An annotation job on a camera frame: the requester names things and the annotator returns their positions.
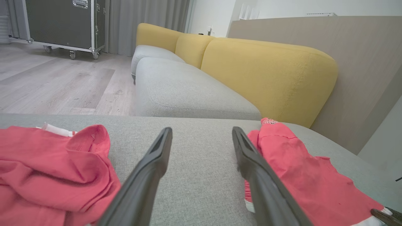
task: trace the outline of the sofa cushion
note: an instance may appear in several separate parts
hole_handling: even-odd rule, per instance
[[[258,109],[216,79],[186,63],[143,58],[137,66],[137,116],[261,119]]]
[[[106,127],[109,158],[123,183],[161,129],[171,127],[173,140],[168,169],[161,179],[150,225],[256,225],[244,204],[244,180],[237,171],[233,126],[244,132],[260,121],[123,117],[105,115],[0,114],[0,128],[35,127],[44,122],[79,131],[93,124]],[[397,182],[338,144],[305,127],[287,124],[313,156],[329,156],[339,173],[378,202],[402,211]]]
[[[140,23],[137,27],[135,45],[152,45],[174,52],[177,39],[181,35],[183,35],[183,33],[179,31],[152,24]]]
[[[144,57],[155,57],[155,58],[164,58],[168,60],[175,60],[179,62],[184,62],[180,57],[176,54],[170,52],[167,49],[150,46],[150,45],[139,45],[135,48],[133,59],[131,60],[131,74],[135,75],[135,71],[137,69],[137,64],[139,60]]]
[[[310,127],[338,76],[334,59],[305,46],[215,38],[201,70],[244,96],[263,117]]]
[[[205,49],[212,39],[214,37],[208,35],[182,34],[177,39],[174,53],[187,64],[200,69]]]

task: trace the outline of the gray sofa seat cushion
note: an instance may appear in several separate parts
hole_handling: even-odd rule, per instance
[[[244,204],[244,180],[237,171],[233,126],[245,133],[260,121],[123,117],[103,115],[0,114],[0,128],[35,127],[44,122],[79,131],[106,127],[109,158],[123,183],[164,127],[173,129],[168,170],[161,179],[150,225],[256,225]],[[314,156],[328,156],[339,173],[385,206],[402,211],[402,187],[362,159],[324,136],[299,125],[286,125]]]
[[[143,58],[137,75],[136,116],[261,119],[252,103],[192,65]]]
[[[167,49],[150,46],[139,45],[135,48],[133,59],[131,60],[131,74],[135,76],[138,62],[144,57],[156,57],[168,60],[174,60],[178,62],[184,62],[179,56],[170,52]]]

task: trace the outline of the yellow sofa backrest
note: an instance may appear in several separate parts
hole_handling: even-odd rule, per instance
[[[142,23],[136,45],[177,54],[236,91],[261,112],[310,127],[334,88],[336,62],[305,46],[184,34]]]
[[[184,62],[200,69],[205,49],[213,39],[214,37],[208,35],[182,34],[177,39],[174,53]]]

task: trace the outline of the laminate flooring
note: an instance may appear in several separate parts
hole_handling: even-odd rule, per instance
[[[45,52],[14,39],[0,45],[0,113],[134,115],[131,57]]]

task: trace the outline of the wooden wall panel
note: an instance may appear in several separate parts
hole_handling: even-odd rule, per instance
[[[402,94],[401,26],[402,16],[272,18],[233,21],[228,37],[304,45],[333,57],[338,80],[311,129],[358,154]]]

